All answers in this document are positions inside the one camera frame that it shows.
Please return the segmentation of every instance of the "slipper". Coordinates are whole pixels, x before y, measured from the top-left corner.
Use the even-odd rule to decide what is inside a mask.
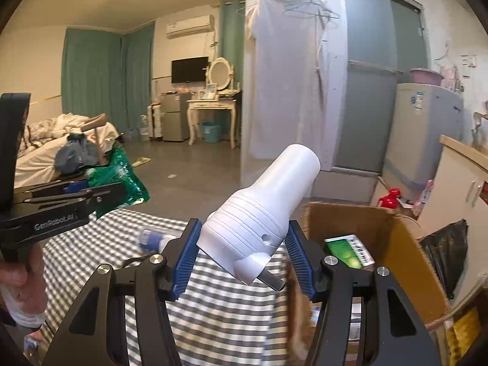
[[[141,156],[141,157],[139,157],[139,158],[137,159],[137,161],[136,161],[136,162],[134,162],[134,163],[132,164],[132,167],[133,167],[133,168],[137,168],[138,166],[140,166],[140,165],[142,165],[142,164],[145,164],[145,163],[147,163],[147,162],[150,162],[150,161],[151,161],[151,159],[150,159],[150,158],[146,158],[146,157],[144,157],[144,156]]]

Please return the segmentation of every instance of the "plastic bottle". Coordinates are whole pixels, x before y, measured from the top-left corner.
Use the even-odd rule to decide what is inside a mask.
[[[432,192],[433,188],[434,188],[434,181],[429,180],[424,190],[422,191],[422,194],[420,195],[419,199],[413,203],[412,213],[415,217],[418,217],[420,215],[420,212],[423,210],[425,204],[429,200],[430,193]]]
[[[147,116],[141,116],[141,127],[139,129],[141,140],[146,141],[149,140],[149,126],[147,124]]]
[[[139,247],[145,253],[162,253],[167,243],[181,234],[175,230],[143,227],[139,232]]]
[[[197,246],[250,285],[282,243],[291,214],[319,171],[313,151],[288,146],[252,186],[234,193],[208,217]]]

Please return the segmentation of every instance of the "green curtain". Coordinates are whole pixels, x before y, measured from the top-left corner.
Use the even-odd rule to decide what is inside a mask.
[[[64,113],[88,117],[106,113],[120,132],[127,130],[121,44],[122,36],[109,31],[66,30],[61,73]]]
[[[141,115],[151,104],[154,26],[152,23],[123,38],[125,100],[131,129],[140,126]]]
[[[242,71],[244,66],[244,25],[245,18],[236,11],[245,6],[241,0],[233,0],[226,4],[220,2],[219,14],[219,56],[227,59],[234,65],[236,85],[242,84]]]

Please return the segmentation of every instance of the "black garbage bag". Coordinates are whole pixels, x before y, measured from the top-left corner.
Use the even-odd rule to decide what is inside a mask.
[[[420,242],[429,257],[449,299],[454,298],[454,289],[464,270],[468,252],[468,225],[466,220],[449,224]]]
[[[93,165],[98,165],[97,145],[89,142],[84,134],[69,134],[54,158],[54,167],[63,174]]]

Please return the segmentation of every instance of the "white robe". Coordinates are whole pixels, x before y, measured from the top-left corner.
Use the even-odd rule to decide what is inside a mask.
[[[249,27],[256,41],[250,154],[275,159],[299,143],[324,159],[326,84],[322,0],[259,0]]]

